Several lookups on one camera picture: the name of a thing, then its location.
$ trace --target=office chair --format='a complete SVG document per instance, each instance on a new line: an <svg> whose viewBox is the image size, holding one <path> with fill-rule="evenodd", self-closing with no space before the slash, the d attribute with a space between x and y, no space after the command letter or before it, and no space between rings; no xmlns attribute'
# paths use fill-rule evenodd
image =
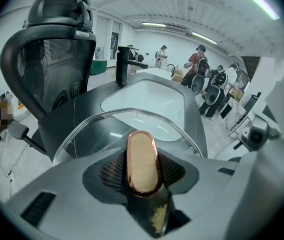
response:
<svg viewBox="0 0 284 240"><path fill-rule="evenodd" d="M27 21L4 45L0 68L12 92L40 120L86 92L96 46L90 0L35 0ZM8 130L46 155L38 129L32 138L16 121Z"/></svg>

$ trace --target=black faucet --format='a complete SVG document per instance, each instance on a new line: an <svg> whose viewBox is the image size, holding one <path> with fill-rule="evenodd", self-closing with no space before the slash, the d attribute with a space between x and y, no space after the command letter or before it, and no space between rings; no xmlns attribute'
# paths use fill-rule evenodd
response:
<svg viewBox="0 0 284 240"><path fill-rule="evenodd" d="M127 84L127 65L128 64L135 65L143 69L147 69L148 65L138 62L136 60L128 59L130 49L133 49L133 50L138 50L138 49L135 49L132 47L126 47L126 46L119 46L117 49L119 50L119 53L117 54L117 62L116 62L116 83L123 86Z"/></svg>

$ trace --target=white shirt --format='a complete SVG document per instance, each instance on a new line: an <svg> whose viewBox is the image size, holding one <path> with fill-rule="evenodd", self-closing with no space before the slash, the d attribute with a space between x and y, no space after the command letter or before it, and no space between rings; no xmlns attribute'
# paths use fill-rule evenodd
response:
<svg viewBox="0 0 284 240"><path fill-rule="evenodd" d="M237 85L236 78L237 73L235 72L235 69L233 67L229 67L225 70L225 73L227 75L225 83L222 84L221 89L224 90L224 94L226 94L230 91L231 85Z"/></svg>
<svg viewBox="0 0 284 240"><path fill-rule="evenodd" d="M164 56L165 56L165 51L164 50L162 50L162 49L160 49L158 52L157 52L157 56L156 56L156 59L160 59L160 62L162 62L163 61L163 59L164 59Z"/></svg>

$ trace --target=cardboard box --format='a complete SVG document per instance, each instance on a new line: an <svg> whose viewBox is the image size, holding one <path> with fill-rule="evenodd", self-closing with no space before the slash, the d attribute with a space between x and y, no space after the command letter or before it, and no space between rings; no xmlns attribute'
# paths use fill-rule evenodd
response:
<svg viewBox="0 0 284 240"><path fill-rule="evenodd" d="M172 81L178 82L179 84L181 83L181 81L183 80L183 76L179 75L179 74L174 74Z"/></svg>

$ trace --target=chair headrest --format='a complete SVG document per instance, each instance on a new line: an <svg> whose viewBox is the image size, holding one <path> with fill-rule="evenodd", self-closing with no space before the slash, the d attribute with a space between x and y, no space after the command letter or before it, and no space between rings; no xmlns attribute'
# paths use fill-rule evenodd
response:
<svg viewBox="0 0 284 240"><path fill-rule="evenodd" d="M93 26L90 0L35 0L27 26L66 25L91 32Z"/></svg>

